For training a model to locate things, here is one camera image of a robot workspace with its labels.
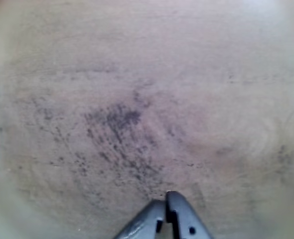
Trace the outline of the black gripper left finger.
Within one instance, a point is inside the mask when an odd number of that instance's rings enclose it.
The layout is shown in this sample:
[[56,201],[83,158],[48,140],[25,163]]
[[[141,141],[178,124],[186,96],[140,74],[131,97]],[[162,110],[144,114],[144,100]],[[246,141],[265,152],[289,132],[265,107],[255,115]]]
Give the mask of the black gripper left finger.
[[165,209],[165,201],[152,200],[114,238],[155,239],[165,220]]

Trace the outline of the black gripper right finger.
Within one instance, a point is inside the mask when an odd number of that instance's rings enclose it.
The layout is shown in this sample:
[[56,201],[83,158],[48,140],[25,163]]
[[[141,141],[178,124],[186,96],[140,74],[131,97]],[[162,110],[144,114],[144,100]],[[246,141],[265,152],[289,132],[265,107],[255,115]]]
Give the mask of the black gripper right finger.
[[172,224],[174,239],[212,239],[201,218],[187,199],[177,191],[165,196],[166,222]]

